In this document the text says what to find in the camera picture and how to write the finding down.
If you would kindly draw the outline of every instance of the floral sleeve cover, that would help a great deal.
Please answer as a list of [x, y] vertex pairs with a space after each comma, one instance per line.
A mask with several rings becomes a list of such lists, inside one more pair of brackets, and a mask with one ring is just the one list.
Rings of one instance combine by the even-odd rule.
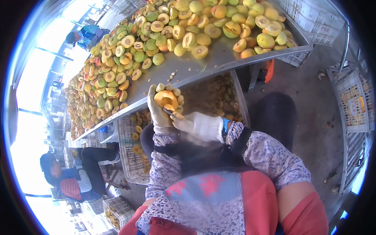
[[[230, 145], [237, 139], [244, 126], [241, 122], [233, 122], [226, 144]], [[178, 134], [154, 134], [154, 144], [165, 146], [177, 143]], [[302, 160], [288, 151], [278, 140], [263, 132], [252, 132], [244, 153], [244, 161], [248, 165], [269, 177], [277, 191], [286, 185], [296, 182], [311, 181], [311, 173], [304, 166]], [[181, 179], [180, 161], [178, 157], [169, 157], [166, 154], [152, 152], [152, 167], [150, 183], [145, 191], [146, 200], [159, 197], [170, 185]]]
[[[243, 131], [243, 124], [232, 123], [226, 144], [231, 144]], [[259, 131], [253, 131], [244, 153], [247, 165], [269, 177], [277, 191], [291, 183], [311, 181], [311, 173], [304, 166], [302, 160], [287, 150], [278, 140]]]
[[[165, 146], [177, 143], [180, 138], [178, 134], [155, 133], [153, 140], [156, 146]], [[166, 188], [181, 179], [181, 161], [178, 157], [169, 157], [166, 154], [153, 151], [152, 158], [150, 182], [145, 191], [146, 200], [159, 197]]]

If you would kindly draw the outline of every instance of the sky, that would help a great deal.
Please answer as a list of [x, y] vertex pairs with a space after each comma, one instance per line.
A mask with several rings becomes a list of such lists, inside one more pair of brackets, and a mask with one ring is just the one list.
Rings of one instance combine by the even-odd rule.
[[[86, 11], [88, 4], [95, 0], [76, 0], [64, 12], [63, 16], [74, 21], [79, 21]], [[74, 24], [64, 18], [57, 18], [41, 32], [38, 38], [38, 47], [58, 52], [66, 35], [72, 30]], [[75, 48], [66, 67], [64, 77], [69, 79], [81, 70], [82, 64], [89, 53]], [[17, 87], [18, 107], [30, 111], [40, 111], [41, 95], [44, 84], [51, 68], [54, 55], [34, 49], [21, 75]], [[48, 145], [43, 144], [47, 120], [45, 117], [25, 112], [18, 112], [18, 127], [16, 141], [11, 146], [12, 161], [20, 187], [28, 194], [49, 194], [49, 185], [40, 168], [39, 159], [47, 153]], [[31, 209], [49, 234], [73, 234], [73, 224], [69, 222], [63, 207], [55, 206], [51, 198], [26, 197]]]

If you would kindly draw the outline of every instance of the blue wristband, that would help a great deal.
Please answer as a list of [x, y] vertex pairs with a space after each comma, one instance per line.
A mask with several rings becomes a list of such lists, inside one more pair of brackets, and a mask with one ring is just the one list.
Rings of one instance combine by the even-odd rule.
[[227, 133], [227, 123], [229, 123], [230, 120], [222, 118], [223, 120], [223, 130], [225, 133]]

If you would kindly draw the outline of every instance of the stainless steel table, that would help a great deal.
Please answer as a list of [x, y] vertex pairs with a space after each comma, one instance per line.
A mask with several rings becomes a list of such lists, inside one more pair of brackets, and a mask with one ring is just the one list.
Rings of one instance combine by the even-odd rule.
[[[151, 84], [173, 83], [175, 88], [185, 87], [246, 65], [301, 52], [309, 52], [313, 49], [313, 45], [309, 44], [309, 40], [302, 33], [299, 26], [287, 14], [284, 23], [286, 29], [291, 31], [294, 41], [299, 45], [298, 47], [271, 51], [240, 59], [240, 53], [232, 50], [234, 44], [239, 38], [228, 38], [222, 32], [219, 38], [212, 39], [212, 43], [209, 46], [209, 53], [204, 59], [197, 60], [190, 52], [186, 52], [182, 57], [177, 57], [173, 52], [164, 52], [165, 61], [162, 65], [153, 65], [147, 70], [141, 69], [143, 73], [142, 76], [137, 81], [130, 80], [130, 87], [127, 89], [128, 98], [126, 100], [126, 103], [128, 103], [129, 106], [110, 116], [90, 130], [87, 130], [79, 138], [75, 139], [74, 142], [81, 138], [86, 138], [86, 136], [93, 131], [100, 129], [124, 115], [132, 113], [144, 106], [147, 102], [144, 93], [148, 92]], [[251, 37], [256, 38], [260, 33], [261, 29], [255, 27], [251, 31]], [[175, 72], [176, 75], [172, 81], [168, 82], [167, 79], [170, 78], [172, 72]]]

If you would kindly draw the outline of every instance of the metal table edge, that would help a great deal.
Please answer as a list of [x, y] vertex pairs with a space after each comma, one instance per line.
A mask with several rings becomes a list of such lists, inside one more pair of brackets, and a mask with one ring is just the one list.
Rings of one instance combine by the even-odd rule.
[[335, 98], [337, 100], [337, 105], [338, 105], [338, 108], [340, 110], [341, 122], [342, 122], [342, 135], [343, 135], [343, 163], [342, 164], [343, 164], [343, 170], [342, 170], [341, 187], [340, 187], [340, 191], [339, 191], [339, 194], [338, 194], [339, 196], [341, 196], [344, 189], [345, 189], [344, 185], [345, 185], [346, 177], [347, 177], [347, 140], [346, 140], [346, 124], [345, 124], [346, 120], [345, 120], [345, 114], [343, 112], [342, 106], [340, 106], [340, 104], [342, 104], [342, 101], [341, 101], [340, 95], [337, 92], [337, 86], [335, 84], [333, 74], [329, 69], [325, 69], [325, 71], [326, 71], [326, 74], [328, 75], [328, 78], [331, 82], [332, 89], [335, 93]]

